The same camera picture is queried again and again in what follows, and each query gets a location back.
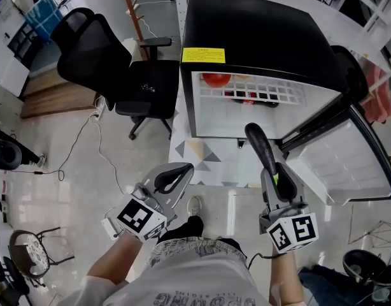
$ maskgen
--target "white t-shirt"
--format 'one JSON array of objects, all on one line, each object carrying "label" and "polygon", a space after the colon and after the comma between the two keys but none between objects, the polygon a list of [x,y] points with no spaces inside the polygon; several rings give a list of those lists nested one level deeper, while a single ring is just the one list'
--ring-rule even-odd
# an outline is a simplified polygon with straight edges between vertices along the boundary
[{"label": "white t-shirt", "polygon": [[131,283],[85,277],[60,306],[269,306],[245,265],[224,242],[190,237],[158,244]]}]

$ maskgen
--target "fridge door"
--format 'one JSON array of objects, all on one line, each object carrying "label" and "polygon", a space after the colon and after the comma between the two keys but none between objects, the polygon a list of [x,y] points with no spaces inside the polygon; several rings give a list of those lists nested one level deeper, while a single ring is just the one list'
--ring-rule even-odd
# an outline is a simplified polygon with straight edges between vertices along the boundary
[{"label": "fridge door", "polygon": [[281,146],[290,152],[286,164],[326,204],[391,199],[391,162],[359,108]]}]

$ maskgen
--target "blue container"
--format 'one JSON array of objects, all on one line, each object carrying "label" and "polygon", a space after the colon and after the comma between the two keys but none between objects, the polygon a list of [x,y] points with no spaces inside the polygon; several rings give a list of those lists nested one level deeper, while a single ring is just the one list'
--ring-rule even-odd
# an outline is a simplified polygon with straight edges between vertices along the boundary
[{"label": "blue container", "polygon": [[50,43],[50,35],[62,17],[54,0],[39,0],[25,14],[25,21],[36,30],[43,41]]}]

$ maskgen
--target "yellow warning label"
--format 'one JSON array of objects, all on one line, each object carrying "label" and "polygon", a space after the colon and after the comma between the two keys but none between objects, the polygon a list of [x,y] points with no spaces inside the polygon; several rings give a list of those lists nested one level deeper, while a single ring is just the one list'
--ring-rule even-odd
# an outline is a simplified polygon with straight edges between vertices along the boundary
[{"label": "yellow warning label", "polygon": [[181,61],[225,64],[225,50],[222,48],[184,48]]}]

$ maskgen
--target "office chair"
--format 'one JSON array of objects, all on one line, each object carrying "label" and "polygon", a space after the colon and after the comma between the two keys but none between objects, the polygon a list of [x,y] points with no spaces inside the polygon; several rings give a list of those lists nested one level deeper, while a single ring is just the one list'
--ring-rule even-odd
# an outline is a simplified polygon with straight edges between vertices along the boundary
[{"label": "office chair", "polygon": [[94,12],[91,9],[75,8],[58,23],[52,31],[50,39],[58,45],[62,54],[73,47],[78,39],[78,30],[93,16]]},{"label": "office chair", "polygon": [[178,91],[179,61],[157,60],[157,47],[171,45],[170,38],[143,40],[150,49],[149,61],[131,64],[132,55],[113,34],[104,16],[94,15],[76,33],[75,44],[60,56],[59,75],[101,94],[109,110],[132,118],[129,138],[146,118],[166,122],[174,114]]}]

